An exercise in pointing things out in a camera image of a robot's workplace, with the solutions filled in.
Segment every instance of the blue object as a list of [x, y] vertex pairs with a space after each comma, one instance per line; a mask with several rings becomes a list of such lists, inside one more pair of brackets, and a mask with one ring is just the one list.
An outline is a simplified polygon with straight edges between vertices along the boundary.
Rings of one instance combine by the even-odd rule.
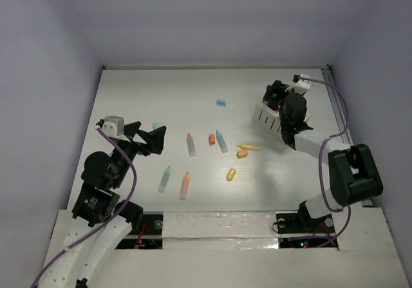
[[223, 135], [219, 131], [216, 132], [216, 139], [218, 140], [220, 149], [222, 153], [227, 153], [227, 146]]
[[226, 100], [218, 99], [218, 100], [216, 101], [216, 104], [217, 104], [218, 106], [226, 106]]

